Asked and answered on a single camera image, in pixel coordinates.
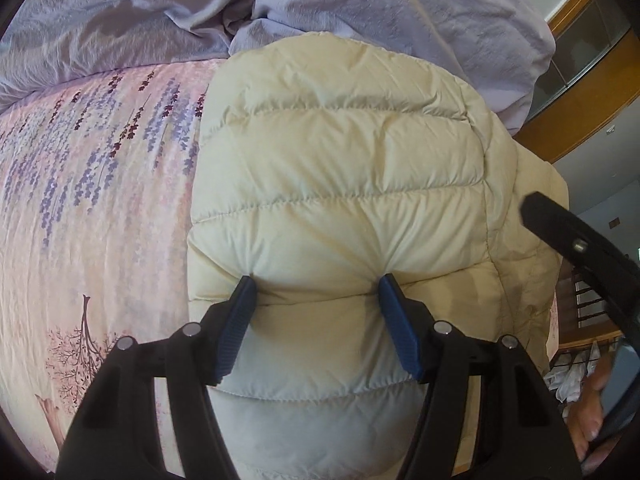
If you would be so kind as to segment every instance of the pink floral bed sheet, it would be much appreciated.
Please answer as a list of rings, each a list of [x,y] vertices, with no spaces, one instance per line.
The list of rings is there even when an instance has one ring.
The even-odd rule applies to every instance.
[[[50,470],[114,341],[188,321],[200,117],[222,62],[98,74],[0,116],[0,406]]]

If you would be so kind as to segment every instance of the silver screw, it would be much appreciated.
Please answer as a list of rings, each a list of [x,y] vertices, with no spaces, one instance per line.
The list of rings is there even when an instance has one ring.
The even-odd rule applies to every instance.
[[[187,337],[195,336],[200,333],[200,324],[196,322],[187,323],[182,327],[182,333]]]
[[[589,247],[589,244],[584,240],[582,240],[581,238],[577,238],[574,241],[574,251],[577,253],[582,254],[587,250],[587,247]]]
[[[448,323],[446,321],[436,321],[433,324],[433,329],[438,334],[447,335],[451,333],[451,331],[453,330],[453,327],[451,326],[451,323]]]
[[[127,348],[131,348],[133,346],[133,338],[131,336],[124,336],[118,339],[116,346],[119,350],[126,350]]]
[[[518,346],[518,340],[512,335],[506,335],[502,338],[502,344],[507,348],[513,350],[514,348],[516,348],[516,346]]]

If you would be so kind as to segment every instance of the blue rubber tip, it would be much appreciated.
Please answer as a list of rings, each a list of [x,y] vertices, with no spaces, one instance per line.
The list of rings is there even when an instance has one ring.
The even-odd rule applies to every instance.
[[[399,290],[395,280],[391,281],[388,276],[380,279],[378,302],[382,316],[385,318],[386,329],[391,334],[402,368],[414,379],[420,380],[424,375],[424,369],[420,363],[420,340],[404,311],[402,306],[404,295],[401,295],[402,291]]]
[[[231,311],[218,340],[218,354],[214,368],[214,377],[217,382],[231,373],[242,339],[254,314],[257,304],[257,287],[254,280],[249,277],[243,278],[230,301],[233,303]]]

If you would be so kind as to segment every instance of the cream quilted jacket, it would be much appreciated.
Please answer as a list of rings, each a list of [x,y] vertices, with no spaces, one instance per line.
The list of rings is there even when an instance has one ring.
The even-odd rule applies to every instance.
[[[330,34],[226,62],[202,118],[188,277],[195,320],[244,274],[260,290],[236,366],[211,391],[240,476],[396,474],[424,387],[378,309],[386,272],[436,319],[514,333],[546,367],[560,259],[520,224],[534,190],[568,203],[554,168],[428,62]]]

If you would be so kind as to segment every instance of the human hand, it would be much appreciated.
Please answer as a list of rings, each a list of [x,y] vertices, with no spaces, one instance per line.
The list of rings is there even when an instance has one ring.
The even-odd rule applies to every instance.
[[[589,443],[598,436],[604,420],[600,392],[611,377],[612,363],[613,355],[610,353],[598,361],[593,374],[584,381],[580,399],[569,408],[566,424],[571,434],[571,440],[574,441],[575,453],[578,460],[582,462],[584,474],[592,473],[604,462],[620,439],[618,435],[607,440],[585,460],[589,451]]]

